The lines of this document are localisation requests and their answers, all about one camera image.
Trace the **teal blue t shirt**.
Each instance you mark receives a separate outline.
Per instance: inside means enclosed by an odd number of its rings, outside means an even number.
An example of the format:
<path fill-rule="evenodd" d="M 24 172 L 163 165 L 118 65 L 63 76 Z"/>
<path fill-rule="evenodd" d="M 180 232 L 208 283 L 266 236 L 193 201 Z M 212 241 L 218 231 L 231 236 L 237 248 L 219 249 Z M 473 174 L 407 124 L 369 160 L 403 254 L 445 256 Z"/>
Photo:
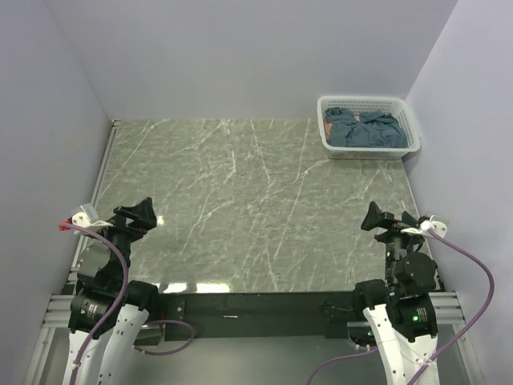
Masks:
<path fill-rule="evenodd" d="M 355 115 L 350 109 L 341 107 L 328 108 L 327 116 Z M 399 122 L 383 111 L 362 112 L 360 121 L 356 122 L 347 136 L 336 136 L 327 140 L 327 144 L 341 148 L 407 148 L 406 133 Z"/>

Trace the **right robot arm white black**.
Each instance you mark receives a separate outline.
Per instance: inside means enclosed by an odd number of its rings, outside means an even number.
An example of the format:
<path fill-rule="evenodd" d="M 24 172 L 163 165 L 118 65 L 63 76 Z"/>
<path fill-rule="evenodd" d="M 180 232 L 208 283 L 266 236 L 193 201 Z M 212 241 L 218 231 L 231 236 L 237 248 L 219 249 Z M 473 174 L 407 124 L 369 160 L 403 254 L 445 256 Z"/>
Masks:
<path fill-rule="evenodd" d="M 361 229 L 382 229 L 375 241 L 386 247 L 386 276 L 355 285 L 354 315 L 366 320 L 374 336 L 388 384 L 439 384 L 431 356 L 438 345 L 438 323 L 430 292 L 437 286 L 434 260 L 421 251 L 424 237 L 408 212 L 397 219 L 370 202 Z"/>

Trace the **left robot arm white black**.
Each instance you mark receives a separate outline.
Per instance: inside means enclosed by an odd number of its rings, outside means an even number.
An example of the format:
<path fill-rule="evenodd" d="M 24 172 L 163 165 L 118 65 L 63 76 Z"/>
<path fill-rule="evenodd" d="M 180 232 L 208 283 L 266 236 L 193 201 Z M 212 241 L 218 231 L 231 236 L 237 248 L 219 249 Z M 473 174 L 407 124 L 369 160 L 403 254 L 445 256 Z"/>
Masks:
<path fill-rule="evenodd" d="M 157 286 L 128 277 L 132 243 L 157 226 L 152 199 L 113 213 L 102 220 L 83 205 L 59 224 L 92 240 L 79 255 L 65 384 L 119 384 L 137 334 L 160 312 Z"/>

